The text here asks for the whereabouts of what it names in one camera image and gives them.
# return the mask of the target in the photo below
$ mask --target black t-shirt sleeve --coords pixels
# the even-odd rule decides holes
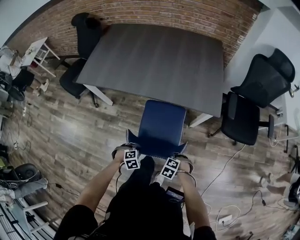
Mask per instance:
[[[217,240],[214,231],[209,226],[195,229],[193,240]]]
[[[98,227],[91,209],[75,205],[64,216],[53,240],[68,240],[73,236],[91,234]]]

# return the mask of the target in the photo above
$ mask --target blue chair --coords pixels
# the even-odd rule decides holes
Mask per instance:
[[[137,143],[141,154],[167,159],[182,153],[187,143],[180,145],[186,110],[170,103],[148,100],[142,115],[138,137],[129,129],[127,142]]]

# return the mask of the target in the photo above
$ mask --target brick wall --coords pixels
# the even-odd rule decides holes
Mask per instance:
[[[89,12],[103,25],[157,24],[219,39],[227,65],[260,9],[258,0],[63,0],[29,22],[8,45],[24,53],[31,42],[49,37],[58,55],[77,54],[71,19],[77,13]]]

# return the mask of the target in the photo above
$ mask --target person wearing black shirt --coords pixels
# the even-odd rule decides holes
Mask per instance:
[[[150,184],[155,164],[149,156],[141,161],[140,169],[134,170],[128,181],[120,187],[107,208],[104,222],[98,226],[94,213],[123,158],[124,151],[118,150],[114,160],[88,183],[75,206],[65,214],[54,240],[216,240],[205,204],[193,179],[178,172],[187,219],[192,226],[190,237],[183,234],[181,203],[171,201],[171,197],[160,186],[163,177],[159,174]],[[189,164],[181,162],[179,170],[188,172]]]

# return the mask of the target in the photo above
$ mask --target black and white marker cube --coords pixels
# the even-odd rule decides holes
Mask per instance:
[[[180,164],[179,160],[174,160],[169,157],[166,160],[163,170],[161,170],[160,172],[160,175],[172,180],[179,168],[179,164]]]
[[[124,163],[127,170],[134,170],[140,168],[140,162],[138,161],[137,150],[125,150],[124,151]]]

